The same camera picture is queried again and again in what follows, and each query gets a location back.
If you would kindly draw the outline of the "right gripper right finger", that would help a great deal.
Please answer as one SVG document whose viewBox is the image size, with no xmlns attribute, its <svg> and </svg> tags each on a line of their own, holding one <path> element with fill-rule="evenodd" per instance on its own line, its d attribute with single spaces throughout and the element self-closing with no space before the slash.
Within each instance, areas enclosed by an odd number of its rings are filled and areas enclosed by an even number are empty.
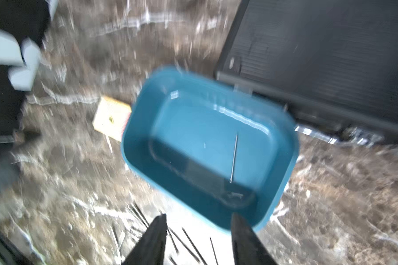
<svg viewBox="0 0 398 265">
<path fill-rule="evenodd" d="M 235 265 L 277 265 L 244 217 L 231 217 L 232 250 Z"/>
</svg>

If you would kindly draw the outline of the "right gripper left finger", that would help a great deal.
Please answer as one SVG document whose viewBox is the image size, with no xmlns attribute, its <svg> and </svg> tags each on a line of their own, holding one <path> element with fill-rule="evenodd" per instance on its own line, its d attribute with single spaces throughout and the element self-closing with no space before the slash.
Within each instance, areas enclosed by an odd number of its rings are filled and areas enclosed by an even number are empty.
<svg viewBox="0 0 398 265">
<path fill-rule="evenodd" d="M 167 228 L 166 214 L 157 216 L 122 265 L 163 265 Z"/>
</svg>

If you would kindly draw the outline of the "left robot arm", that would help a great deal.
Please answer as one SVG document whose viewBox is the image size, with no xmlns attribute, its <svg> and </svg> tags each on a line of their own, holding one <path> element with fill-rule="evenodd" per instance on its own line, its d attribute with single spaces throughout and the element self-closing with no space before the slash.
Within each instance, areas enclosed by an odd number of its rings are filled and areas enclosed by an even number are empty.
<svg viewBox="0 0 398 265">
<path fill-rule="evenodd" d="M 19 118 L 32 91 L 40 64 L 45 32 L 53 21 L 57 1 L 0 1 L 0 191 L 19 178 L 12 155 L 40 136 L 24 131 L 17 143 Z"/>
</svg>

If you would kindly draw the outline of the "steel nail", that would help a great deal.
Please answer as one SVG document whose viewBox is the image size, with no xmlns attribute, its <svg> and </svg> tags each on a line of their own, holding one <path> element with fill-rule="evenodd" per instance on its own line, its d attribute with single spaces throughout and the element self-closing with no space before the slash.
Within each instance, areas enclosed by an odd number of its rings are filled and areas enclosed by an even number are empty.
<svg viewBox="0 0 398 265">
<path fill-rule="evenodd" d="M 236 160 L 236 156 L 237 156 L 238 136 L 239 135 L 237 133 L 236 136 L 235 136 L 235 143 L 234 143 L 234 151 L 233 151 L 230 183 L 233 183 L 233 180 L 234 180 L 234 170 L 235 170 L 235 160 Z"/>
</svg>

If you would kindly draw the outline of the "teal plastic storage box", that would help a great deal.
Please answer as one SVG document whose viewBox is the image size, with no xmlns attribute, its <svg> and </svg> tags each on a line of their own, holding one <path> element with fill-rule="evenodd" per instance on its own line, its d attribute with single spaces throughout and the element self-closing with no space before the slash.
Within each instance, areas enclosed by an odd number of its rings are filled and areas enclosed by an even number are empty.
<svg viewBox="0 0 398 265">
<path fill-rule="evenodd" d="M 137 175 L 210 225 L 228 233 L 238 213 L 259 231 L 299 156 L 295 129 L 293 118 L 275 103 L 163 67 L 140 90 L 121 152 Z"/>
</svg>

